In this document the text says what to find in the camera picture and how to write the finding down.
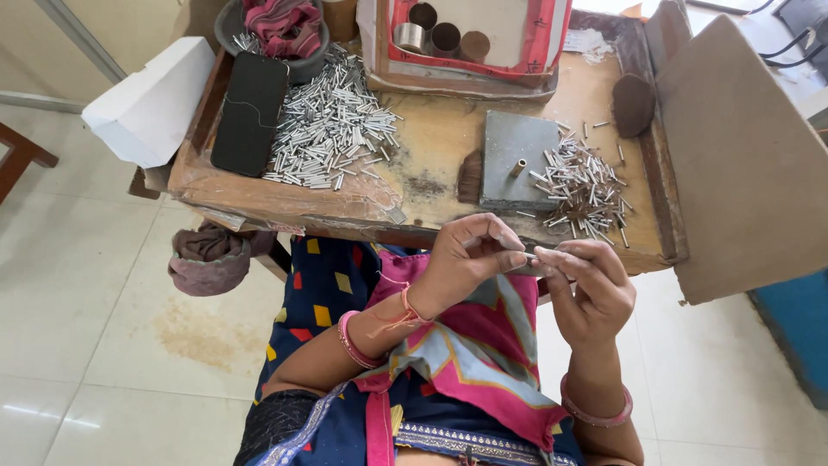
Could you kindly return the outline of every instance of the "wooden table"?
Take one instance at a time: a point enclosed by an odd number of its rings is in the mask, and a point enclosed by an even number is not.
[[[169,191],[175,199],[199,208],[208,218],[230,219],[242,229],[304,228],[307,234],[429,248],[440,226],[481,211],[456,196],[458,169],[467,156],[477,157],[485,112],[497,109],[555,119],[579,129],[590,125],[588,143],[598,155],[618,166],[615,172],[629,186],[624,197],[633,205],[625,230],[629,249],[619,233],[610,239],[630,274],[665,269],[686,258],[681,215],[660,116],[634,140],[621,140],[611,121],[611,90],[623,72],[652,82],[643,29],[636,20],[573,11],[570,27],[593,27],[615,40],[617,55],[591,65],[579,54],[564,53],[555,96],[545,105],[488,102],[429,95],[382,93],[385,105],[405,120],[397,122],[395,138],[401,147],[390,163],[375,163],[381,176],[347,177],[342,189],[311,190],[263,179],[241,177],[209,164],[209,150],[219,121],[233,57],[222,50],[205,94],[173,167]],[[623,147],[621,164],[617,144]],[[386,213],[399,207],[407,220],[395,224]],[[502,218],[528,246],[554,246],[571,238],[568,226],[549,231],[542,219],[503,212]]]

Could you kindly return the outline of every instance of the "woman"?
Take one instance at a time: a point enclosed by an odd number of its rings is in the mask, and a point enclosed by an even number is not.
[[[430,254],[291,246],[235,465],[643,464],[614,340],[635,289],[606,244],[538,247],[532,260],[572,347],[564,406],[540,392],[537,282],[504,275],[527,256],[495,215],[446,223]]]

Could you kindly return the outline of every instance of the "cardboard sheet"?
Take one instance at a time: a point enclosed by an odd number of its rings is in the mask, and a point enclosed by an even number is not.
[[[828,151],[726,16],[657,77],[690,258],[689,303],[828,265]]]

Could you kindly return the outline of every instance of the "smartphone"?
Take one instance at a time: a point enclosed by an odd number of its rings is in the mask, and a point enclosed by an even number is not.
[[[210,161],[245,177],[261,177],[287,93],[285,62],[240,52],[233,64]]]

